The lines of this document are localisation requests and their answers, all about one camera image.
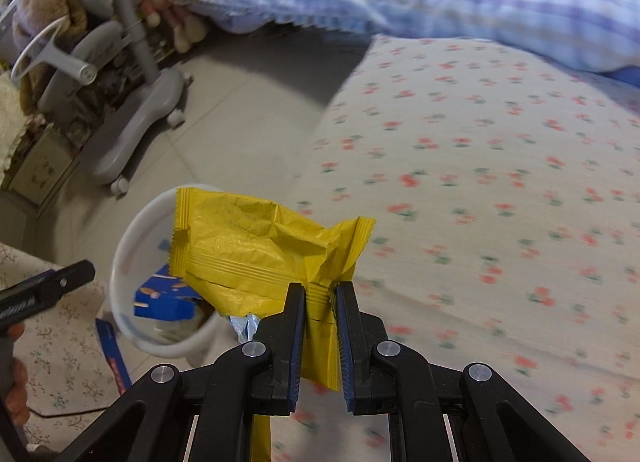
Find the screw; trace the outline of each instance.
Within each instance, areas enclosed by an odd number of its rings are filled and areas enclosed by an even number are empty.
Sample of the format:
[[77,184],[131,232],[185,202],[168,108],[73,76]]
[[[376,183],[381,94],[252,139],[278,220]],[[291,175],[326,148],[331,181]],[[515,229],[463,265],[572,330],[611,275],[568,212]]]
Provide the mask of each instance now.
[[260,357],[267,351],[267,347],[260,341],[251,341],[242,346],[242,353],[247,357]]
[[151,372],[151,379],[158,384],[171,381],[174,378],[175,372],[171,366],[156,366],[154,371]]
[[385,357],[394,357],[400,353],[400,345],[395,341],[382,341],[376,347],[378,353]]
[[484,382],[491,379],[493,372],[491,368],[486,365],[471,365],[469,366],[469,376],[474,379],[474,381]]

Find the finger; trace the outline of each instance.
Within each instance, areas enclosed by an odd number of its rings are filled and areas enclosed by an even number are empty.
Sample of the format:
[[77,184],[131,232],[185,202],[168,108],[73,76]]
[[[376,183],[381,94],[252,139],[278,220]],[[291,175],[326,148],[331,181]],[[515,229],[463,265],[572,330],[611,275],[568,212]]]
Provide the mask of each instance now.
[[9,327],[6,331],[6,334],[11,337],[14,341],[19,339],[22,334],[24,334],[24,323],[18,323]]
[[24,426],[31,416],[29,408],[23,408],[17,414],[12,416],[12,420],[16,426]]
[[29,374],[27,373],[27,367],[24,366],[24,363],[20,359],[14,359],[14,366],[11,368],[11,373],[16,386],[24,386],[27,384]]
[[11,415],[16,415],[27,407],[27,389],[24,386],[14,386],[4,399],[4,404]]

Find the yellow wrapper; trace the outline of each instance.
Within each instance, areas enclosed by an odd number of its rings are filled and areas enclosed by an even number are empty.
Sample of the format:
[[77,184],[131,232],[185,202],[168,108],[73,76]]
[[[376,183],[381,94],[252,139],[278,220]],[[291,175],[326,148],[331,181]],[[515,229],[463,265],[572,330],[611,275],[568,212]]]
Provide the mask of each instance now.
[[325,229],[268,200],[181,188],[169,266],[172,275],[232,316],[282,312],[289,283],[302,283],[302,376],[337,391],[340,359],[329,287],[352,278],[374,224],[358,217]]

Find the white wheel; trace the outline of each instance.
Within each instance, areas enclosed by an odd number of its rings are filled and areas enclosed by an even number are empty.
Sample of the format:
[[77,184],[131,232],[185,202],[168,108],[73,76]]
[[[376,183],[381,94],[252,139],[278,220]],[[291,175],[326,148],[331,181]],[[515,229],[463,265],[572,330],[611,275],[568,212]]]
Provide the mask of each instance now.
[[125,177],[118,177],[111,183],[111,193],[119,197],[129,191],[129,181]]
[[178,127],[180,124],[182,124],[182,122],[185,121],[184,113],[180,108],[176,108],[169,115],[167,115],[166,121],[168,122],[170,127]]

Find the brown furry blanket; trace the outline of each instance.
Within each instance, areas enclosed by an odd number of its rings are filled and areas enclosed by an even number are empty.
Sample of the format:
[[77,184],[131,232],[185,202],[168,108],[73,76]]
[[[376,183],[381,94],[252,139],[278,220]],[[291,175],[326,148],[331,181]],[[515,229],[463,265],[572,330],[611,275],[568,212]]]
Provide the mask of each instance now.
[[[14,15],[14,41],[19,51],[51,22],[66,17],[56,44],[71,49],[86,31],[86,11],[80,0],[18,0]],[[37,103],[53,73],[48,64],[34,67],[20,82],[20,105],[26,115],[38,111]]]

